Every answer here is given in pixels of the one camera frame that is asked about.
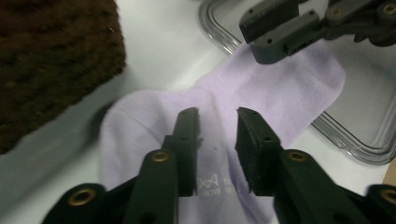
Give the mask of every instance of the purple towel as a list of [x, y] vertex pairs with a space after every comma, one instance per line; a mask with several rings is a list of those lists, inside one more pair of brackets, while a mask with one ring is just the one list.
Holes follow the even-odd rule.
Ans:
[[239, 106], [262, 114], [288, 148], [340, 94], [345, 72], [324, 43], [279, 63], [254, 61], [242, 45], [186, 91], [137, 91], [119, 100], [102, 124], [102, 179], [109, 189], [136, 176], [145, 155], [172, 134], [177, 113], [198, 107], [197, 195], [179, 199], [179, 223], [268, 223], [272, 198], [248, 192], [234, 150]]

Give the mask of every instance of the lavender cloth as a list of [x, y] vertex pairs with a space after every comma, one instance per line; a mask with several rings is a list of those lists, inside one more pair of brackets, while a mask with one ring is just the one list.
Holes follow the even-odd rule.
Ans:
[[198, 107], [197, 196], [179, 199], [179, 223], [268, 223], [272, 198], [248, 192], [236, 152], [239, 106], [262, 114], [288, 148], [339, 95], [344, 70], [322, 42], [272, 65], [247, 45], [187, 91], [138, 91], [119, 100], [101, 130], [102, 178], [109, 189], [138, 174], [151, 150], [171, 134], [177, 113]]

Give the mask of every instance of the white table surface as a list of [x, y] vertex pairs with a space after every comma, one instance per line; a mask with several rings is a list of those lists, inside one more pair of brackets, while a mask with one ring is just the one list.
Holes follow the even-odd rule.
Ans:
[[[200, 1], [119, 0], [118, 3], [128, 52], [127, 67], [120, 76], [55, 121], [27, 136], [17, 150], [0, 158], [0, 175], [11, 174], [8, 178], [16, 183], [4, 187], [2, 181], [6, 178], [0, 178], [0, 194], [14, 189], [18, 196], [8, 202], [8, 209], [0, 212], [0, 223], [41, 223], [68, 189], [80, 183], [100, 182], [97, 137], [88, 136], [92, 135], [90, 132], [97, 133], [97, 128], [90, 129], [92, 117], [103, 111], [104, 106], [131, 91], [187, 89], [228, 57], [201, 30], [197, 16]], [[47, 154], [25, 161], [24, 153], [35, 154], [31, 147], [44, 148]], [[51, 153], [60, 148], [70, 149], [71, 152], [65, 154], [67, 160]], [[388, 168], [349, 158], [313, 127], [296, 140], [293, 148], [310, 153], [337, 184], [359, 194], [364, 194], [367, 186], [381, 183]], [[44, 175], [35, 174], [40, 167], [47, 171]], [[19, 186], [23, 185], [21, 180], [31, 184], [28, 189]]]

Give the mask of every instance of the plastic container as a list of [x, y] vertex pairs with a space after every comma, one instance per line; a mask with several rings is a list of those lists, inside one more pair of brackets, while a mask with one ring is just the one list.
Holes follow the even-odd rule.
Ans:
[[[243, 41], [239, 20], [258, 0], [206, 0], [199, 10], [203, 29], [227, 52]], [[324, 15], [327, 1], [308, 1], [300, 14]], [[353, 36], [327, 42], [346, 70], [339, 98], [312, 125], [359, 161], [380, 165], [396, 155], [396, 46], [379, 48]]]

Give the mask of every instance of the printed logo on cloth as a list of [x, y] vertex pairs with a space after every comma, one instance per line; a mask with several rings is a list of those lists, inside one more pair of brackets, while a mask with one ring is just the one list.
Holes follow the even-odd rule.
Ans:
[[220, 178], [217, 174], [212, 174], [207, 179], [197, 179], [198, 195], [203, 197], [214, 197], [221, 194], [235, 193], [235, 187], [230, 178]]

